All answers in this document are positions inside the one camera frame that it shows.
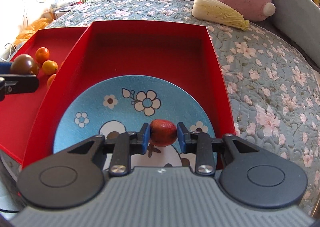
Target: floral plate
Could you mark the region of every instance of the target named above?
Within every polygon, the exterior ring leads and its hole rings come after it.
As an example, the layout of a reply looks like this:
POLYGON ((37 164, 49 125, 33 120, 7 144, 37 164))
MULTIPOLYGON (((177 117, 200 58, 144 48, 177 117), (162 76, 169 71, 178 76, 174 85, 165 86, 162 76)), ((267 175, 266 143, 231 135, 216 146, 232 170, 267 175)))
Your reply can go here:
MULTIPOLYGON (((95 134, 115 138, 126 131, 139 131, 144 122, 166 119, 182 121, 190 131, 214 136, 202 107, 176 85, 154 77, 128 75, 102 81, 80 94, 65 111, 56 131, 53 152, 57 153, 95 134)), ((156 147, 145 155, 132 156, 134 166, 194 167, 195 155, 180 154, 178 141, 156 147)), ((111 160, 107 156, 105 168, 111 160)))

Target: red tray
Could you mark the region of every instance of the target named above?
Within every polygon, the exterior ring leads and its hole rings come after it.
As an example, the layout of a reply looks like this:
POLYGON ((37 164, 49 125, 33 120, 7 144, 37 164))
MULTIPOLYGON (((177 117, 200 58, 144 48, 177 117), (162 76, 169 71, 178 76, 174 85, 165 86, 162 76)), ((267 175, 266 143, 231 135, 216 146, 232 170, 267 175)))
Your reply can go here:
MULTIPOLYGON (((15 57, 23 53, 34 56, 39 47, 47 47, 51 59, 60 65, 86 29, 70 27, 39 30, 19 49, 15 57)), ((36 92, 7 95, 0 102, 0 148, 19 163, 23 162, 32 125, 47 92, 48 76, 40 70, 38 78, 40 85, 36 92)))
POLYGON ((23 166, 52 153, 56 128, 84 90, 112 77, 148 75, 181 87, 215 134, 235 133, 225 82, 205 26, 154 21, 94 22, 73 47, 35 119, 23 166))

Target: bedspread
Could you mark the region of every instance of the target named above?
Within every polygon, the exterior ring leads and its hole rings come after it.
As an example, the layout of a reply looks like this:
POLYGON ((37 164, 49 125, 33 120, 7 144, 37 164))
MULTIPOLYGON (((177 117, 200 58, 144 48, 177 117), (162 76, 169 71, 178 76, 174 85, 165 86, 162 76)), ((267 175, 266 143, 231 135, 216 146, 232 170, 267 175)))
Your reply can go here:
POLYGON ((254 24, 241 31, 198 20, 192 6, 188 0, 91 0, 47 28, 128 19, 207 26, 237 135, 306 171, 309 184, 301 207, 310 212, 320 192, 320 94, 313 70, 295 48, 269 31, 254 24))

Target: plush toy foot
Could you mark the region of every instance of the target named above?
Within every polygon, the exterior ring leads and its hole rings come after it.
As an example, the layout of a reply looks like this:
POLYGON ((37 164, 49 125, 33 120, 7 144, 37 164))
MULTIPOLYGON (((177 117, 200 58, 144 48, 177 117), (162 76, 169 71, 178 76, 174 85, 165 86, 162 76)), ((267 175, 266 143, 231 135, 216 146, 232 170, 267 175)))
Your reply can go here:
POLYGON ((275 13, 276 7, 274 4, 268 2, 263 8, 263 15, 264 16, 271 16, 275 13))

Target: leaf illustration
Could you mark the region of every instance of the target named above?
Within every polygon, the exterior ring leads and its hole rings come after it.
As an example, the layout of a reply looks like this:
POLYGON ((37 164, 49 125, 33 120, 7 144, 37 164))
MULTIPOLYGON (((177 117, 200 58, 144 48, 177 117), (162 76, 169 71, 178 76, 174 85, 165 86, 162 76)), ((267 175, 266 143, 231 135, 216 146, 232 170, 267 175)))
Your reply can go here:
POLYGON ((130 91, 125 89, 125 88, 122 88, 122 95, 125 98, 129 98, 130 97, 130 91))

